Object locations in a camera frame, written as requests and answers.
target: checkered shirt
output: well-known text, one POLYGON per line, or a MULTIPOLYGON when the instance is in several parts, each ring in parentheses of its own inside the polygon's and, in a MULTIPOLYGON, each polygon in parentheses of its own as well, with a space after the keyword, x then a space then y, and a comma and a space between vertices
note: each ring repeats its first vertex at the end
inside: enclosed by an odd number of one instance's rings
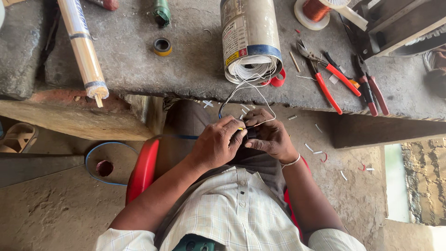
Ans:
POLYGON ((186 234, 216 241, 216 250, 364 251, 354 237, 335 230, 314 232, 305 246, 289 215, 258 173, 235 167, 190 187, 174 205, 158 234, 108 229, 97 251, 171 251, 186 234))

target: metal canister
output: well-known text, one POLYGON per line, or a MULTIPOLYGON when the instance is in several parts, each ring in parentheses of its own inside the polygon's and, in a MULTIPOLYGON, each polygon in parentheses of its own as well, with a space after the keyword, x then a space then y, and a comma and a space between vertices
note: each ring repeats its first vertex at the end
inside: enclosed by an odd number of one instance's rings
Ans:
MULTIPOLYGON (((221 0, 223 63, 226 78, 241 83, 228 66, 241 57, 269 55, 277 58, 275 77, 282 69, 279 33, 273 0, 221 0)), ((252 84, 264 82, 259 79, 252 84)))

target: wire cutter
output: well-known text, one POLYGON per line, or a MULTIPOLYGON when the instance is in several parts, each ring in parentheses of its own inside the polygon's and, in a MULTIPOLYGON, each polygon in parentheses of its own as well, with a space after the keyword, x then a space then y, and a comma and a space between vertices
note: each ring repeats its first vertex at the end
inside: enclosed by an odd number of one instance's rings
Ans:
POLYGON ((372 116, 378 116, 378 110, 376 109, 375 102, 373 101, 373 94, 375 94, 381 110, 385 116, 389 115, 389 109, 387 108, 386 101, 381 93, 378 85, 376 84, 375 77, 370 76, 368 73, 368 67, 365 64, 364 59, 360 55, 355 56, 355 65, 359 78, 359 84, 361 85, 361 91, 364 94, 364 99, 370 109, 372 116))
POLYGON ((342 114, 342 110, 340 109, 340 107, 338 106, 338 104, 336 103, 336 101, 333 99, 330 92, 328 91, 327 86, 325 85, 324 79, 322 79, 322 75, 319 72, 318 65, 319 64, 323 65, 327 70, 329 70, 331 73, 335 74, 340 80, 342 80, 342 82, 353 93, 355 93, 356 96, 361 96, 361 93, 358 91, 358 89, 356 89, 352 85, 352 83, 350 83, 350 81, 348 81, 348 79, 345 77, 345 75, 342 74, 341 72, 339 72, 333 65, 331 65, 330 63, 317 57, 316 55, 314 55, 313 52, 309 52, 307 50, 307 48, 305 48, 305 45, 303 44, 302 40, 300 43, 297 42, 296 46, 297 46, 297 50, 302 54, 302 56, 308 58, 308 60, 310 61, 310 65, 312 66, 313 71, 314 71, 314 76, 316 77, 316 80, 318 81, 319 86, 321 87, 322 92, 324 93, 325 97, 328 99, 328 101, 333 106, 333 108, 338 112, 338 114, 339 115, 342 114))

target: brick wall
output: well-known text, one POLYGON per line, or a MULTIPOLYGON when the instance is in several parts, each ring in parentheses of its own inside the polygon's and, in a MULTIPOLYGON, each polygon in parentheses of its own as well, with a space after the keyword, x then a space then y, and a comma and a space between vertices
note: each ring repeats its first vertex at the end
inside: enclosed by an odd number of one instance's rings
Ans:
POLYGON ((446 142, 401 144, 413 223, 446 226, 446 142))

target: mobile phone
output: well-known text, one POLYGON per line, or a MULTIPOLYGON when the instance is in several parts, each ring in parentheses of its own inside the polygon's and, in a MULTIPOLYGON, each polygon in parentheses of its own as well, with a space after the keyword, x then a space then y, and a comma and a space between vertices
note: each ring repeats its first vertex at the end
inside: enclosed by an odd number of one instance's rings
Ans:
POLYGON ((173 251, 214 251, 215 241, 196 234, 186 234, 173 251))

